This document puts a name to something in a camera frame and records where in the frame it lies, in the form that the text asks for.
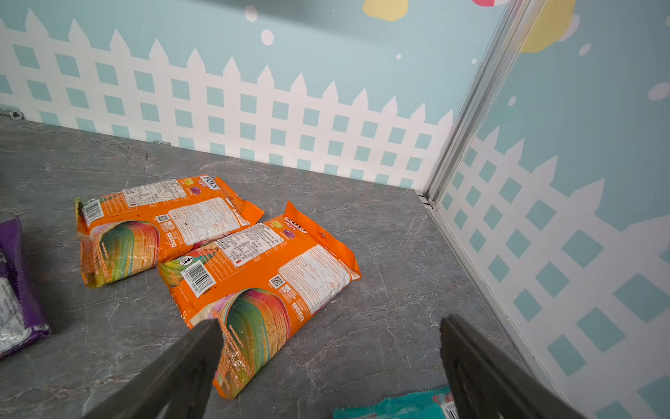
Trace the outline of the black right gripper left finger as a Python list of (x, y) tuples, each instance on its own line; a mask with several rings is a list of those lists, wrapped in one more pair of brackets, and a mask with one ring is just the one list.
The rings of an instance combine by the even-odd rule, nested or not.
[(223, 343), (218, 321), (200, 322), (85, 417), (202, 418)]

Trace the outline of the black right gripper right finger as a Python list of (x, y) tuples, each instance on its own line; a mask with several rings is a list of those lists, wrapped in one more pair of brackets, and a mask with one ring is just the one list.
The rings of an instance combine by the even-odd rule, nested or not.
[(457, 314), (441, 320), (441, 360), (460, 418), (581, 418)]

